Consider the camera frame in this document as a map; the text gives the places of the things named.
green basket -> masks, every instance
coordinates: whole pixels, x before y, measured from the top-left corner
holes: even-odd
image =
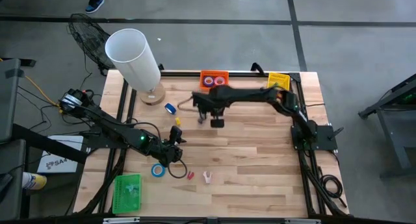
[[[124,214],[140,210],[142,181],[139,174],[117,176],[112,196],[112,213]]]

orange tray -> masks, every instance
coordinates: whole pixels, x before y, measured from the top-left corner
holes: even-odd
[[[214,88],[216,86],[215,84],[212,87],[206,87],[205,85],[203,85],[203,78],[206,76],[213,77],[214,79],[217,77],[223,77],[226,80],[224,84],[228,84],[228,71],[201,71],[200,89],[203,91],[209,91],[211,88]]]

floor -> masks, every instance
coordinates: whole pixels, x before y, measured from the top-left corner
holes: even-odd
[[[87,1],[2,0],[0,16],[69,17],[82,12]],[[293,3],[106,0],[92,17],[152,19],[143,20],[144,23],[100,25],[110,34],[129,27],[141,30],[157,62],[166,69],[247,70],[251,63],[257,62],[265,70],[317,71],[328,117],[334,127],[344,127],[337,142],[351,214],[414,222],[416,179],[379,179],[381,172],[398,167],[398,162],[376,116],[364,121],[357,115],[387,89],[415,73],[414,1],[293,0]],[[211,23],[216,24],[181,19],[215,19]],[[311,21],[321,22],[305,26]],[[352,27],[354,22],[363,23]],[[411,23],[399,27],[400,22]],[[24,68],[25,73],[54,100],[69,88],[79,88],[88,75],[82,51],[67,33],[67,23],[0,21],[0,45],[1,56],[38,61],[34,68]],[[83,88],[101,93],[105,77],[88,58],[86,68],[93,75]],[[20,84],[36,91],[26,80],[22,79]],[[45,105],[27,93],[22,94],[38,106]],[[83,125],[65,124],[52,108],[46,114],[52,127],[42,134],[86,129]],[[30,127],[39,121],[39,110],[19,97],[15,122]],[[74,185],[69,185],[34,196],[32,216],[62,215],[74,189]],[[61,199],[55,198],[57,193],[62,194]]]

person's foot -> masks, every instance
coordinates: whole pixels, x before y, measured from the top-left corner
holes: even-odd
[[[99,0],[97,3],[94,3],[93,5],[88,5],[85,9],[85,12],[87,14],[91,14],[96,12],[102,5],[104,4],[104,0]]]

wood plank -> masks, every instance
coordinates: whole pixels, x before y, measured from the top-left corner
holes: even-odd
[[[324,103],[316,73],[300,73],[307,105]],[[175,116],[164,109],[166,103],[176,105],[198,90],[197,77],[163,77],[165,100],[147,106],[137,99],[133,117],[152,122],[164,138],[169,137],[175,117],[181,120],[183,138],[182,159],[188,170],[195,173],[192,180],[175,179],[167,172],[161,178],[151,175],[156,159],[128,150],[124,174],[142,175],[142,208],[126,216],[219,216],[219,217],[295,217],[307,216],[304,190],[300,177],[297,152],[293,150],[289,127],[292,119],[276,113],[266,103],[235,103],[226,109],[225,127],[212,129],[209,121],[197,122],[198,113],[178,110]],[[116,70],[107,76],[101,107],[115,116],[120,100],[123,77]],[[235,88],[260,88],[266,78],[235,78]],[[123,111],[127,115],[128,94]],[[183,105],[192,108],[192,103]],[[326,124],[325,106],[307,107],[308,117],[318,124]],[[149,126],[138,126],[156,133]],[[324,174],[341,180],[337,161],[328,152],[318,151],[317,161]],[[75,211],[82,209],[101,186],[107,165],[108,150],[97,150],[88,157],[77,194]],[[181,164],[171,165],[172,173],[181,175]],[[211,184],[206,184],[202,173],[213,172]],[[316,192],[311,187],[313,205],[317,210]],[[112,188],[107,199],[111,205]],[[345,212],[348,209],[339,206]]]

